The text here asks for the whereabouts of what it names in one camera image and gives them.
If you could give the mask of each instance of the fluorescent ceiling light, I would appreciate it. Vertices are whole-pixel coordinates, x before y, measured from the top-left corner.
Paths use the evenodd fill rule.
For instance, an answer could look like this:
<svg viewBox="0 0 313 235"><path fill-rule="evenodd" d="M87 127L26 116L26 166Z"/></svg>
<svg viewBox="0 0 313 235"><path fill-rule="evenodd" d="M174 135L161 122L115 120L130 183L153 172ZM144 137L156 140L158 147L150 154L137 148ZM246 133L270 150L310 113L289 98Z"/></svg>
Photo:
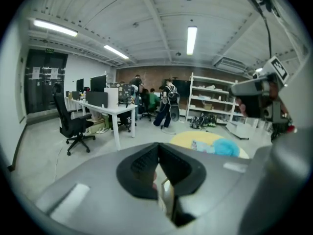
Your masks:
<svg viewBox="0 0 313 235"><path fill-rule="evenodd" d="M68 28L65 28L63 26L57 25L55 23L50 23L47 21L39 20L39 19L34 20L34 25L38 26L38 27L42 27L42 28L47 28L47 29L59 31L59 32L65 33L67 35L71 35L73 37L76 37L78 34L78 32L75 30L68 29Z"/></svg>
<svg viewBox="0 0 313 235"><path fill-rule="evenodd" d="M187 55L192 55L194 53L197 30L198 28L196 26L188 27Z"/></svg>
<svg viewBox="0 0 313 235"><path fill-rule="evenodd" d="M103 46L103 47L106 48L106 49L108 49L108 50L110 50L110 51L112 51L112 52L114 52L115 54L121 56L121 57L124 58L124 59L128 59L128 56L125 56L123 53L119 52L119 51L116 50L116 49L113 49L112 47L110 47L110 46L108 46L108 45Z"/></svg>

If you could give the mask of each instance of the yellow round mat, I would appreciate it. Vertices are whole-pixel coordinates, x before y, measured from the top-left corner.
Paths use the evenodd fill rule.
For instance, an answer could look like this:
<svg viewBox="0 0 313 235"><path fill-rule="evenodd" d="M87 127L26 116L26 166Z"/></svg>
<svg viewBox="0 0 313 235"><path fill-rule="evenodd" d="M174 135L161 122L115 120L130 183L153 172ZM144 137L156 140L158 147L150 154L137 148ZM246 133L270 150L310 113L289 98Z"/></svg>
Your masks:
<svg viewBox="0 0 313 235"><path fill-rule="evenodd" d="M186 131L177 134L175 137L172 138L170 143L191 149L191 143L193 140L212 145L213 142L217 139L224 139L224 137L216 135L214 133L203 131ZM239 147L239 158L249 159L248 154L240 147Z"/></svg>

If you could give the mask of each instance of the black office chair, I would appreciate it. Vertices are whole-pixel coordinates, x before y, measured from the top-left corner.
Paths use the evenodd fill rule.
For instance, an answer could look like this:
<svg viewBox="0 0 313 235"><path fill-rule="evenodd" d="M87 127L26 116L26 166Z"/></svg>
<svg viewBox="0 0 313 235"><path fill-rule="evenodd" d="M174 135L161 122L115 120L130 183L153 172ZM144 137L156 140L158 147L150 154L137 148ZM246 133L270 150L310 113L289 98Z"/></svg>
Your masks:
<svg viewBox="0 0 313 235"><path fill-rule="evenodd" d="M74 141L69 149L67 149L67 155L70 156L70 150L80 142L85 148L86 152L90 153L89 147L84 143L83 140L93 139L95 140L95 136L84 136L83 133L86 131L86 128L93 126L93 122L87 121L87 118L91 117L91 114L86 114L85 116L71 119L70 115L72 111L67 111L65 102L64 102L64 94L63 87L61 84L55 83L52 89L52 96L57 107L62 127L60 127L60 133L67 138L66 143L69 144L69 141Z"/></svg>
<svg viewBox="0 0 313 235"><path fill-rule="evenodd" d="M141 101L142 101L142 114L140 117L140 120L144 117L144 118L148 118L148 120L151 122L151 113L153 112L153 110L150 109L150 95L149 93L145 93L141 95Z"/></svg>

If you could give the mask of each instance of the air conditioner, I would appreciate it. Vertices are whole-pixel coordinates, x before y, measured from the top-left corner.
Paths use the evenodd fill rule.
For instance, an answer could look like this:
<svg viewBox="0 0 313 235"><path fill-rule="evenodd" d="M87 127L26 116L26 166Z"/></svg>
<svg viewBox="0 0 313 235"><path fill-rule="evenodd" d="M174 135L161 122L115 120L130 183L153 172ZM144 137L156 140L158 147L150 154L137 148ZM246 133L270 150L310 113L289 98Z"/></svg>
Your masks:
<svg viewBox="0 0 313 235"><path fill-rule="evenodd" d="M246 65L234 59L223 57L220 61L215 64L215 67L224 70L231 71L234 73L244 73L246 71Z"/></svg>

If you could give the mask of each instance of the desk leg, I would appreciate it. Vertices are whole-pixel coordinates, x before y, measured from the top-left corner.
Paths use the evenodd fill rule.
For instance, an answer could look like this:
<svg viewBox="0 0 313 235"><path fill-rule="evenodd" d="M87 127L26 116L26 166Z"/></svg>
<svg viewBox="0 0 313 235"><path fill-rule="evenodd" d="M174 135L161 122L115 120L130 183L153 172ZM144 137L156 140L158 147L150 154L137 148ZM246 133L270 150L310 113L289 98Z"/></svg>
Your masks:
<svg viewBox="0 0 313 235"><path fill-rule="evenodd" d="M135 109L132 109L132 138L135 137Z"/></svg>
<svg viewBox="0 0 313 235"><path fill-rule="evenodd" d="M65 100L65 107L67 108L67 111L69 111L68 99L64 98L64 100Z"/></svg>
<svg viewBox="0 0 313 235"><path fill-rule="evenodd" d="M83 108L83 116L86 115L86 108L84 105L82 105Z"/></svg>
<svg viewBox="0 0 313 235"><path fill-rule="evenodd" d="M117 115L112 115L113 121L113 131L114 131L114 139L117 150L121 150L121 144L119 142L119 133L118 133L118 125L117 125Z"/></svg>

